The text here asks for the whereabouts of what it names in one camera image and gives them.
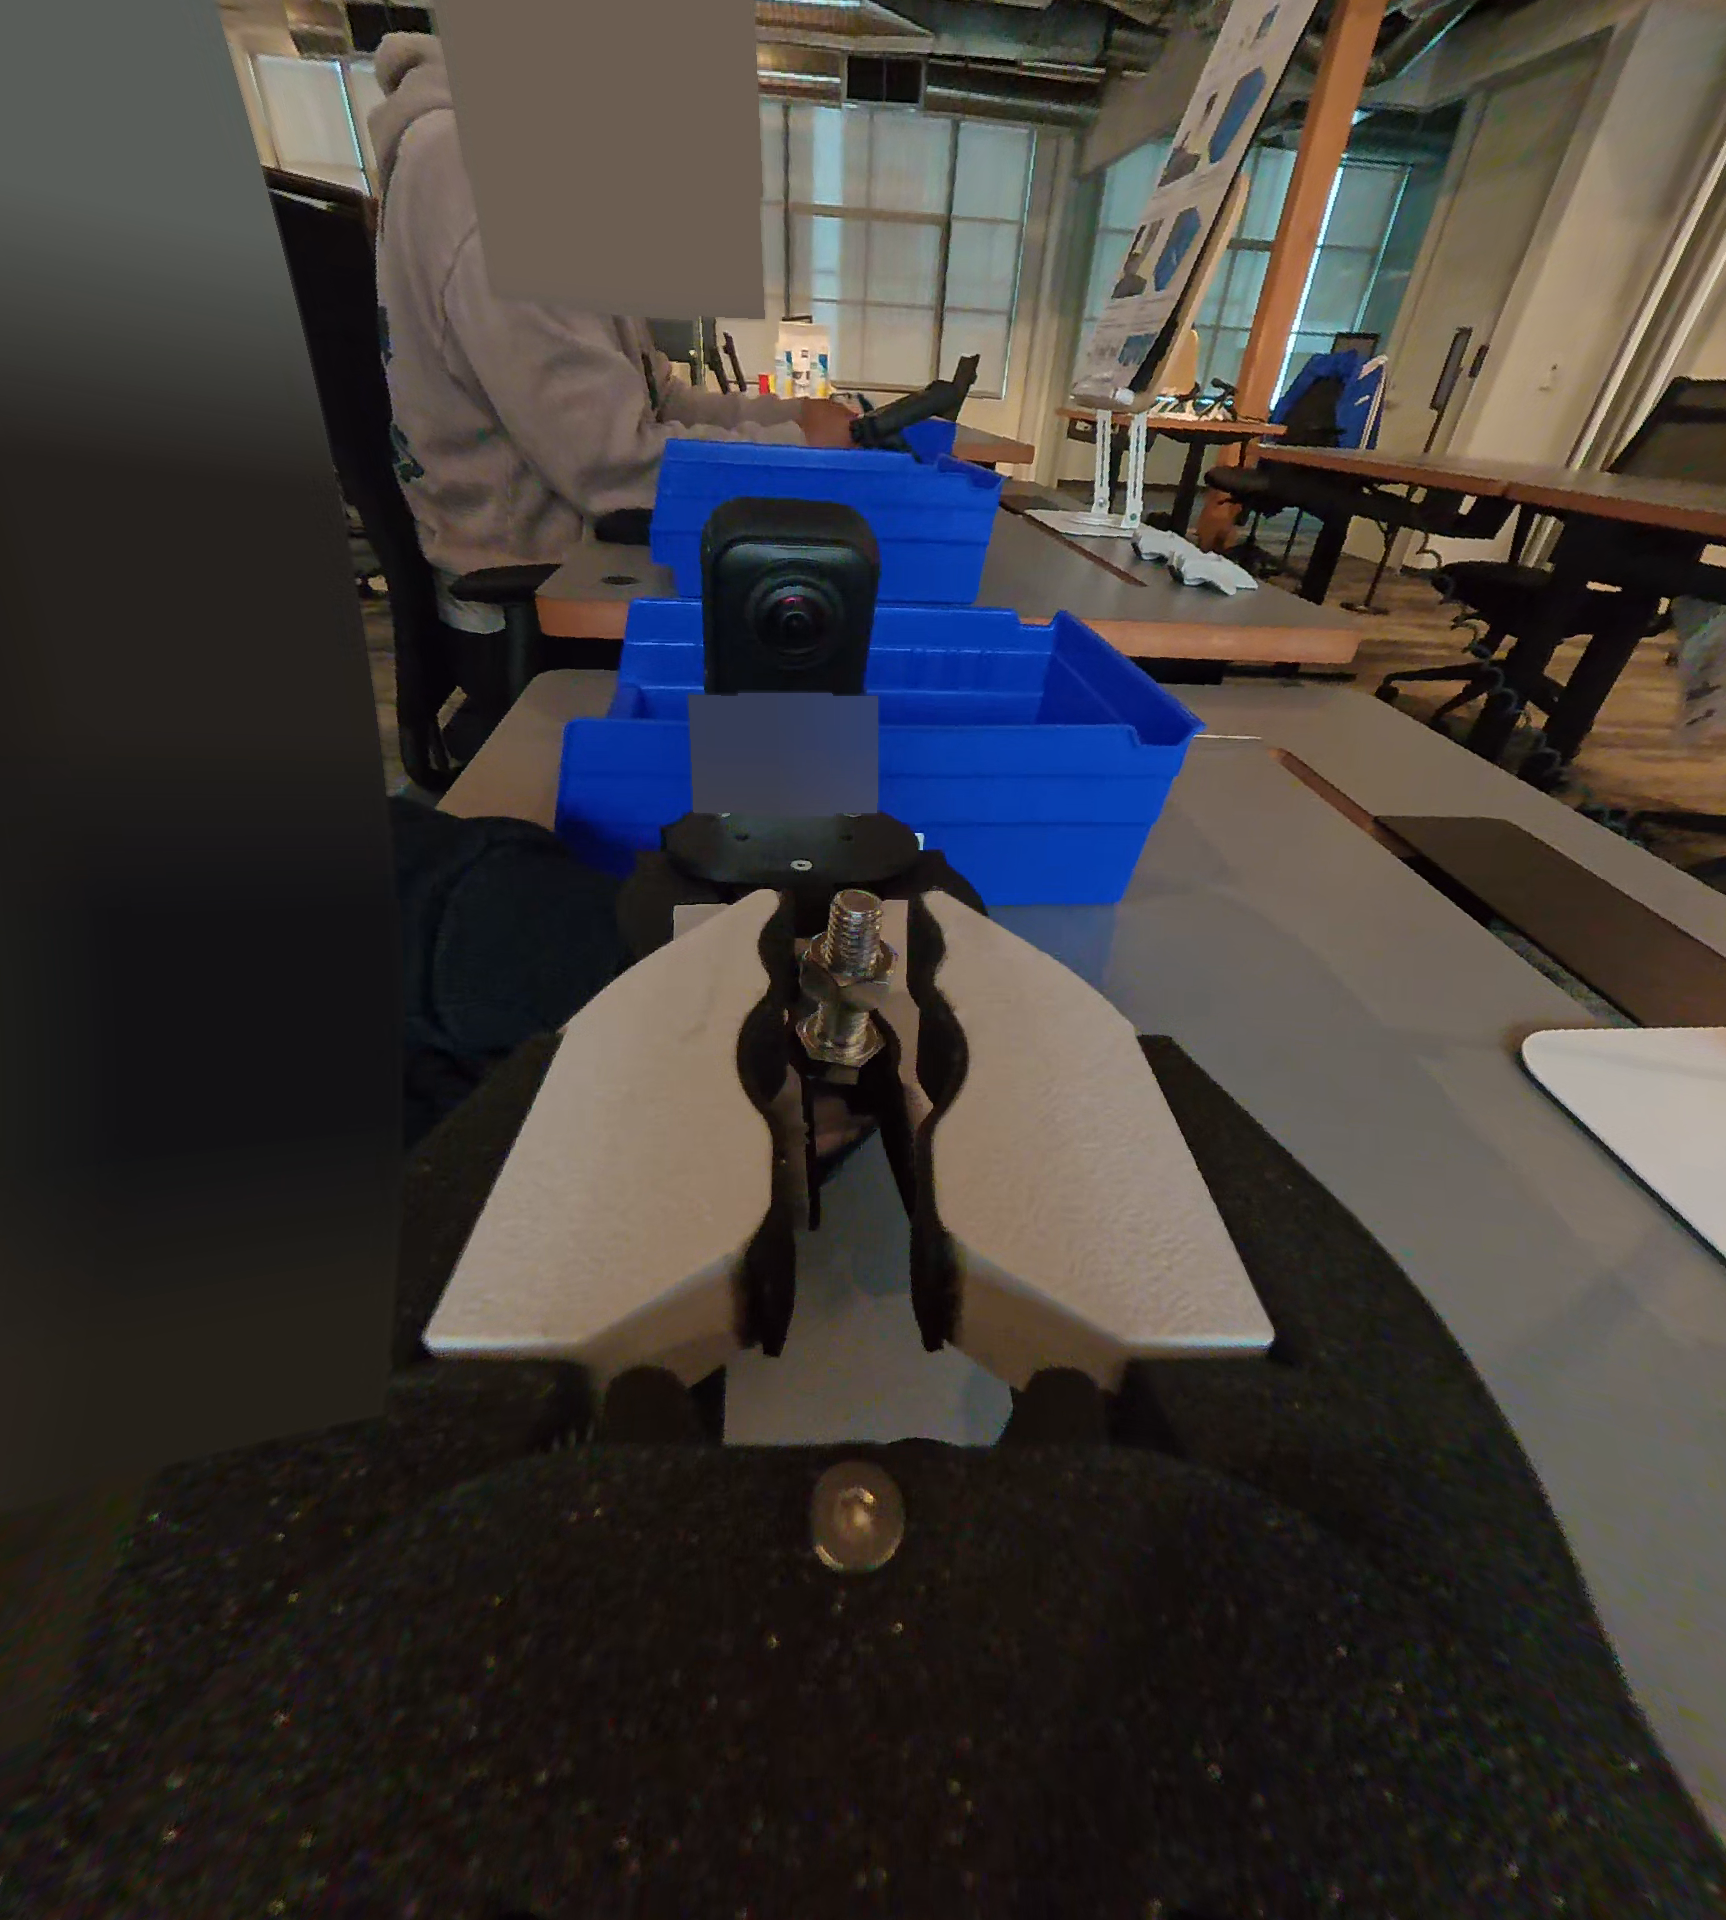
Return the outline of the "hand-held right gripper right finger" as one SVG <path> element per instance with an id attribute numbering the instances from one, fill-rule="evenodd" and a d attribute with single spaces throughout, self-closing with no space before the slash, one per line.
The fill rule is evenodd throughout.
<path id="1" fill-rule="evenodd" d="M 1259 1359 L 1276 1330 L 1132 1019 L 946 892 L 907 904 L 909 1297 L 1011 1388 Z"/>

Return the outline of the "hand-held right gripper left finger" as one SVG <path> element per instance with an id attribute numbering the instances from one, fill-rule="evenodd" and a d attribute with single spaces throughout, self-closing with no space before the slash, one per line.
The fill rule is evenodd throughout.
<path id="1" fill-rule="evenodd" d="M 800 1147 L 783 1091 L 794 908 L 761 947 L 654 949 L 560 1031 L 422 1341 L 609 1384 L 781 1356 L 796 1305 Z"/>

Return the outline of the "silver hex bolt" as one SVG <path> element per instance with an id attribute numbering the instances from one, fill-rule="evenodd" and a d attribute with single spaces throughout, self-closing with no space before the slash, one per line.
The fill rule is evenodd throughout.
<path id="1" fill-rule="evenodd" d="M 803 952 L 815 949 L 833 970 L 853 976 L 875 967 L 889 970 L 894 962 L 896 983 L 900 955 L 886 939 L 882 922 L 885 901 L 877 893 L 863 887 L 843 887 L 830 900 L 824 931 Z M 877 1015 L 885 1010 L 893 991 L 885 1005 L 869 1010 L 811 999 L 803 994 L 800 972 L 799 989 L 796 1034 L 805 1058 L 826 1070 L 830 1078 L 854 1078 L 885 1044 Z"/>

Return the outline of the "person's left forearm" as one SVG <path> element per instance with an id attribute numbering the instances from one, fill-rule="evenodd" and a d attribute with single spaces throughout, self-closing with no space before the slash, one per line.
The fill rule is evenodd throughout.
<path id="1" fill-rule="evenodd" d="M 621 884 L 548 828 L 387 801 L 399 904 L 403 1140 L 418 1144 L 513 1051 L 555 1034 L 635 955 Z"/>

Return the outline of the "black handheld tool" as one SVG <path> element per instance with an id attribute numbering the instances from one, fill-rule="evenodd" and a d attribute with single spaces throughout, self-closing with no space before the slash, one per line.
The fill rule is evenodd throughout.
<path id="1" fill-rule="evenodd" d="M 912 452 L 916 442 L 911 433 L 929 427 L 930 422 L 954 423 L 977 383 L 980 372 L 980 354 L 965 354 L 951 375 L 939 377 L 929 385 L 896 395 L 882 406 L 859 399 L 860 412 L 850 420 L 850 443 L 866 450 L 902 450 Z"/>

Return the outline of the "white lattice stand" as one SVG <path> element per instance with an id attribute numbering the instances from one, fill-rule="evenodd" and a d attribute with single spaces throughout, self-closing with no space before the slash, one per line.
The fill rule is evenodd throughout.
<path id="1" fill-rule="evenodd" d="M 1077 510 L 1035 501 L 1021 511 L 1058 536 L 1135 542 L 1144 526 L 1150 406 L 1124 395 L 1104 408 L 1069 403 L 1058 416 L 1091 423 L 1091 504 Z M 1116 453 L 1124 456 L 1122 510 L 1116 510 Z"/>

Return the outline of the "white plastic parts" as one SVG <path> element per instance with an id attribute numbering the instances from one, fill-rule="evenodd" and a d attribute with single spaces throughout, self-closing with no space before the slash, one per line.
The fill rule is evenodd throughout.
<path id="1" fill-rule="evenodd" d="M 1260 582 L 1222 551 L 1204 550 L 1188 538 L 1154 526 L 1139 523 L 1135 551 L 1141 561 L 1161 563 L 1183 586 L 1215 592 L 1225 598 L 1254 593 Z"/>

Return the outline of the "white mat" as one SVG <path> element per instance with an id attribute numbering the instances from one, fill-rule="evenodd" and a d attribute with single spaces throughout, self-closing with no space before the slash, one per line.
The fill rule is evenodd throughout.
<path id="1" fill-rule="evenodd" d="M 1537 1029 L 1526 1073 L 1726 1262 L 1726 1024 Z"/>

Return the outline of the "poster board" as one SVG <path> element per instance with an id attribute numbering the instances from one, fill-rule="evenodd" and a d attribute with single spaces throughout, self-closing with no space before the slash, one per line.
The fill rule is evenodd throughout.
<path id="1" fill-rule="evenodd" d="M 1260 120 L 1315 2 L 1234 2 L 1222 17 L 1072 373 L 1082 406 L 1150 392 L 1191 315 Z"/>

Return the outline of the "printed paper sheet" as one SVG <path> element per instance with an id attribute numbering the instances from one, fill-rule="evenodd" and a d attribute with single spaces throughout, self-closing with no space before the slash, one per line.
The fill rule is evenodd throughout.
<path id="1" fill-rule="evenodd" d="M 1680 596 L 1671 603 L 1679 682 L 1676 733 L 1684 741 L 1726 729 L 1726 603 Z"/>

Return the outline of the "wooden column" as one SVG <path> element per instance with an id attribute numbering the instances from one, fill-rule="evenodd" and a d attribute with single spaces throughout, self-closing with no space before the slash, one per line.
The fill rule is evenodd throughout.
<path id="1" fill-rule="evenodd" d="M 1331 10 L 1322 59 L 1236 375 L 1234 403 L 1245 420 L 1263 420 L 1273 406 L 1385 12 L 1385 2 L 1338 2 Z"/>

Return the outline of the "black mesh office chair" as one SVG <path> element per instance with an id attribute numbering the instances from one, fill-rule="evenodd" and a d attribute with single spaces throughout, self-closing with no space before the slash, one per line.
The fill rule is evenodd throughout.
<path id="1" fill-rule="evenodd" d="M 1627 442 L 1623 453 L 1619 453 L 1603 471 L 1643 477 L 1679 477 L 1726 487 L 1726 377 L 1674 377 L 1666 385 L 1664 395 L 1657 399 L 1650 414 L 1635 429 L 1635 436 Z M 1522 507 L 1519 507 L 1519 515 L 1522 520 L 1530 520 L 1540 514 L 1526 514 Z M 1476 701 L 1479 710 L 1475 711 L 1475 722 L 1487 701 L 1487 693 L 1483 692 L 1480 683 L 1483 668 L 1506 651 L 1506 648 L 1522 631 L 1526 614 L 1549 599 L 1549 561 L 1530 566 L 1515 558 L 1459 560 L 1438 570 L 1435 584 L 1440 593 L 1462 612 L 1471 612 L 1480 619 L 1480 638 L 1487 644 L 1487 654 L 1468 668 L 1419 668 L 1389 673 L 1377 683 L 1377 699 L 1392 706 L 1401 698 L 1404 683 L 1456 679 L 1461 690 L 1440 707 L 1436 707 L 1429 716 L 1426 723 L 1435 729 L 1442 729 L 1455 710 Z M 1650 635 L 1645 635 L 1641 646 L 1647 639 L 1663 634 L 1664 615 L 1674 599 L 1679 599 L 1679 596 L 1660 607 Z M 1462 746 L 1471 726 L 1461 733 Z M 1516 760 L 1519 767 L 1524 750 L 1537 741 L 1543 726 L 1544 719 L 1540 716 L 1519 723 L 1504 747 L 1500 763 L 1504 763 L 1510 741 L 1516 738 L 1519 729 L 1530 728 L 1532 736 Z"/>

